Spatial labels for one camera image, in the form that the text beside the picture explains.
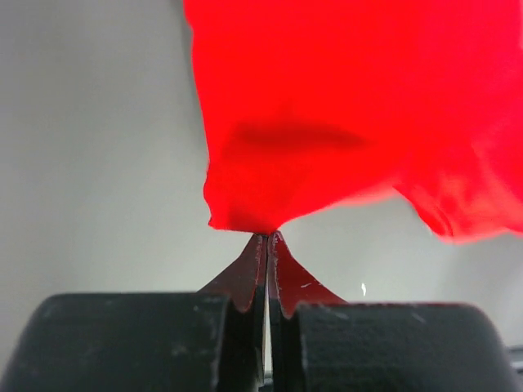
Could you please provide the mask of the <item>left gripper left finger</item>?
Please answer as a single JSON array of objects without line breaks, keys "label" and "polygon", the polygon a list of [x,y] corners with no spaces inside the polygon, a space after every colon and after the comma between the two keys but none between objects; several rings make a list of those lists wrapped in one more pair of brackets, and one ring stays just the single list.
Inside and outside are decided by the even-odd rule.
[{"label": "left gripper left finger", "polygon": [[228,296],[241,312],[263,301],[266,285],[266,236],[254,234],[238,258],[198,293]]}]

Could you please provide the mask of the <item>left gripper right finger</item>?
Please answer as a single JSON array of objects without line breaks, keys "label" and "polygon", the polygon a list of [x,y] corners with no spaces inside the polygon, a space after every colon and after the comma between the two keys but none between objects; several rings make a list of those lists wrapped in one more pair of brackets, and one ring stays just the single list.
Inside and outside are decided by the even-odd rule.
[{"label": "left gripper right finger", "polygon": [[270,305],[291,319],[299,305],[346,305],[327,289],[292,255],[283,235],[276,231],[268,238],[267,273]]}]

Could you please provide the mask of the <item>red t shirt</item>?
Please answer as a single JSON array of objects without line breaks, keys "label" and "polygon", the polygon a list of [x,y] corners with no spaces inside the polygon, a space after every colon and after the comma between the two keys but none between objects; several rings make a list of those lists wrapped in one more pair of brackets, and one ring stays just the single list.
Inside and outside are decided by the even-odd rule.
[{"label": "red t shirt", "polygon": [[214,229],[399,195],[440,238],[522,231],[519,1],[187,1]]}]

